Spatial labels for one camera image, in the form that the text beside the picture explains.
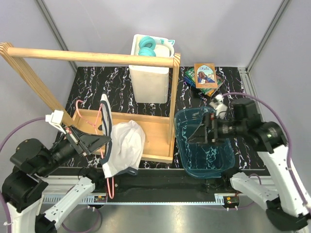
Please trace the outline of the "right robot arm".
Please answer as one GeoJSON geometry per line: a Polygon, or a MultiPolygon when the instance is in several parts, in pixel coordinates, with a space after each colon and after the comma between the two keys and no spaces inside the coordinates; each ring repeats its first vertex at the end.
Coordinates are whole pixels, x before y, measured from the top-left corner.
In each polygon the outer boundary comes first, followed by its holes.
{"type": "Polygon", "coordinates": [[[245,194],[259,205],[270,222],[280,231],[299,231],[311,219],[311,197],[291,161],[290,139],[278,122],[264,122],[255,99],[232,102],[233,117],[227,118],[223,96],[215,97],[210,106],[215,113],[204,114],[201,123],[187,139],[189,144],[221,145],[226,139],[241,137],[260,156],[276,190],[257,183],[237,168],[223,172],[221,188],[245,194]]]}

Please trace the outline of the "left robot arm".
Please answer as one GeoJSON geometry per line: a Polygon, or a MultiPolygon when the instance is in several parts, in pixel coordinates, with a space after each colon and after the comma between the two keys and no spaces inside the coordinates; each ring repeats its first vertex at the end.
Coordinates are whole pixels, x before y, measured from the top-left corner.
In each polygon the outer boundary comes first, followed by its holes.
{"type": "Polygon", "coordinates": [[[104,175],[96,168],[88,168],[60,201],[44,213],[37,213],[48,187],[43,178],[73,156],[90,155],[111,141],[109,136],[84,133],[73,126],[65,127],[64,133],[66,138],[50,149],[35,138],[27,139],[10,158],[16,169],[5,179],[0,197],[7,232],[55,233],[87,195],[104,189],[104,175]]]}

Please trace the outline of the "pink wire hanger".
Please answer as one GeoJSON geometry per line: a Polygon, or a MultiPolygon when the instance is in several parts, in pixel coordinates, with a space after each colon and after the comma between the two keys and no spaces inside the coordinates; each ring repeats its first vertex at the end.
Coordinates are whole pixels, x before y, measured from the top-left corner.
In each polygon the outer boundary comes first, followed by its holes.
{"type": "MultiPolygon", "coordinates": [[[[95,122],[91,122],[91,121],[87,120],[84,116],[81,115],[80,109],[79,109],[79,107],[78,107],[78,104],[79,104],[79,103],[84,103],[84,102],[83,102],[82,100],[77,100],[77,101],[76,101],[75,106],[76,106],[77,115],[78,115],[82,120],[84,120],[87,124],[89,124],[90,126],[92,126],[93,129],[94,129],[95,134],[98,135],[97,122],[98,122],[98,120],[99,120],[99,116],[100,116],[100,113],[101,113],[102,104],[99,105],[99,109],[98,109],[98,111],[97,111],[97,116],[96,116],[95,122]]],[[[114,195],[115,195],[114,178],[112,178],[112,187],[110,186],[109,178],[106,178],[106,184],[107,184],[106,201],[108,201],[108,197],[110,197],[111,199],[113,199],[113,198],[114,198],[114,195]]]]}

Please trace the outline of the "white tank top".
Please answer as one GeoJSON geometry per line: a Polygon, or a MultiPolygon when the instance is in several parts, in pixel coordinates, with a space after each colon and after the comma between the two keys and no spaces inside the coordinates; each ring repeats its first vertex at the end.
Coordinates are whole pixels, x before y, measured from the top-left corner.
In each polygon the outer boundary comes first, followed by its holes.
{"type": "Polygon", "coordinates": [[[111,141],[105,145],[104,158],[101,160],[106,178],[130,174],[136,176],[142,158],[145,133],[135,121],[113,124],[112,111],[106,93],[102,93],[102,131],[110,136],[111,141]]]}

